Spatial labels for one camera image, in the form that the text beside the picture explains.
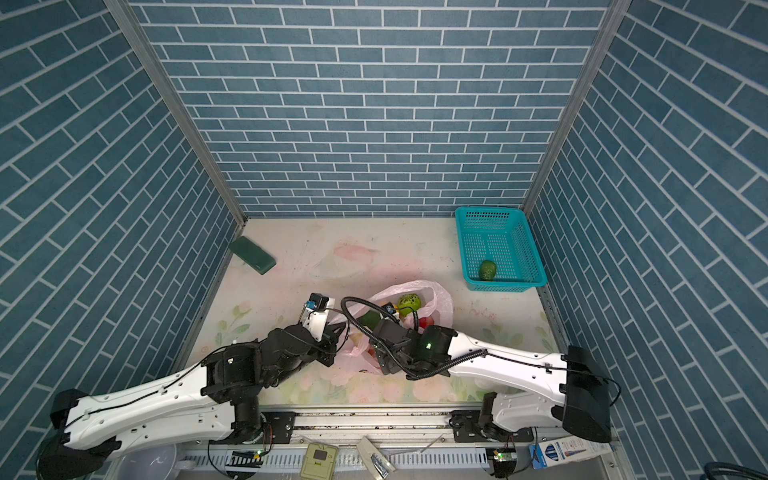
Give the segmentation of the pink plastic bag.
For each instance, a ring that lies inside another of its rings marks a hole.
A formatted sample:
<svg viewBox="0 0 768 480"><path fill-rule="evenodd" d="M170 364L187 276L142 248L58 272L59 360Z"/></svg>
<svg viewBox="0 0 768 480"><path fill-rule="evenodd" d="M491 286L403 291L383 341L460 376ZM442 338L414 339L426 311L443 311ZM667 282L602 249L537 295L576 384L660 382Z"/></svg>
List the pink plastic bag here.
<svg viewBox="0 0 768 480"><path fill-rule="evenodd" d="M389 316L382 308L386 303L392 303L397 309L399 298L408 293L421 297L422 308L418 313L400 317L399 321ZM405 328L412 328L420 334L414 360L416 373L407 375L409 380L421 380L431 376L448 374L451 356L447 353L453 335L454 302L451 294L439 283L427 280L414 280L390 286L368 299L345 297L339 302L341 317L352 319L351 331L358 336L349 340L342 348L341 356L344 361L355 362L359 370L380 374L375 350L371 343L374 339L373 330L381 320L391 320ZM419 328L421 317L431 316L434 324L426 329Z"/></svg>

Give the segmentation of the green avocado fruit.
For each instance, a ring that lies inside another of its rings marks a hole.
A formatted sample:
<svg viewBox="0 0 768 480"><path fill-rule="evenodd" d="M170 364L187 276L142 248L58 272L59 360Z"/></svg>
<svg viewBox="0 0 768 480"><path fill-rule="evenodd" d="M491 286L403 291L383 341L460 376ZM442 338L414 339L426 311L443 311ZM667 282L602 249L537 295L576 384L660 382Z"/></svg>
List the green avocado fruit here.
<svg viewBox="0 0 768 480"><path fill-rule="evenodd" d="M484 260L478 268L478 278L483 282L493 281L497 274L497 265L491 260Z"/></svg>

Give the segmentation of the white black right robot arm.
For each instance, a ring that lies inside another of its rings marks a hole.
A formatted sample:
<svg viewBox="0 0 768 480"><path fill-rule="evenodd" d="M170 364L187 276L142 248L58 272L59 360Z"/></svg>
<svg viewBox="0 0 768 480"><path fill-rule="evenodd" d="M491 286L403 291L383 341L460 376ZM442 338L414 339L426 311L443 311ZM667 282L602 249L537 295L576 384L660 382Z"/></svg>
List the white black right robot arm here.
<svg viewBox="0 0 768 480"><path fill-rule="evenodd" d="M392 320L381 320L363 332L385 375L402 371L412 381L438 375L469 377L536 396L520 407L511 407L500 394L488 397L485 417L497 430L559 426L596 443L612 439L614 380L584 348L570 345L564 354L528 352L438 325L419 333Z"/></svg>

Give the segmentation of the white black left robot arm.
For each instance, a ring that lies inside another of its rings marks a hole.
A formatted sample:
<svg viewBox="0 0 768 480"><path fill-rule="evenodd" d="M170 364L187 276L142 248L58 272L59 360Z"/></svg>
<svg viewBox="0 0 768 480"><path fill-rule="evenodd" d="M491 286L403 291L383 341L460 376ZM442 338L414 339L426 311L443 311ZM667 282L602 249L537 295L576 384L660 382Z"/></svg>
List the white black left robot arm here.
<svg viewBox="0 0 768 480"><path fill-rule="evenodd" d="M62 391L51 407L54 433L39 449L36 475L76 479L134 451L195 440L267 448L274 429L260 411L259 394L313 362L332 365L343 331L338 323L315 338L294 324L262 340L219 347L192 367L126 390Z"/></svg>

